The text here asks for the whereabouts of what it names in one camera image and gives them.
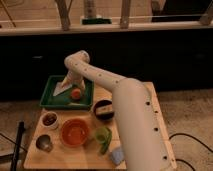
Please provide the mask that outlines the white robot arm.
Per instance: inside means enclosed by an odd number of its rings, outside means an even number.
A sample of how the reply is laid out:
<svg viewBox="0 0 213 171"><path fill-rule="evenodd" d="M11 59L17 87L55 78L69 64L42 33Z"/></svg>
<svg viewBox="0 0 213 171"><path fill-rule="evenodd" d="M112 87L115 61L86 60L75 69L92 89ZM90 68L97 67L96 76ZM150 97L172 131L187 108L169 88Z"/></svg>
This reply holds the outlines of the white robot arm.
<svg viewBox="0 0 213 171"><path fill-rule="evenodd" d="M81 85L87 78L112 93L127 171L174 171L147 87L137 79L94 67L89 61L84 50L66 57L68 73L62 85Z"/></svg>

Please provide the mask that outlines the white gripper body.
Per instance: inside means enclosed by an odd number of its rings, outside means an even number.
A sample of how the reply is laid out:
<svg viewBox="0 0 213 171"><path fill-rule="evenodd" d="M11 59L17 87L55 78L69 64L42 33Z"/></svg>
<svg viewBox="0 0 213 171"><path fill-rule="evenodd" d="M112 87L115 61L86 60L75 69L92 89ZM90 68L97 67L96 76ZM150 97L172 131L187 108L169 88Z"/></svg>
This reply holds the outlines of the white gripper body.
<svg viewBox="0 0 213 171"><path fill-rule="evenodd" d="M70 76L70 75L67 75L64 78L64 80L62 81L61 86L64 87L64 86L67 86L67 85L70 85L70 84L76 85L82 91L85 90L85 83L84 83L84 80L83 80L82 76Z"/></svg>

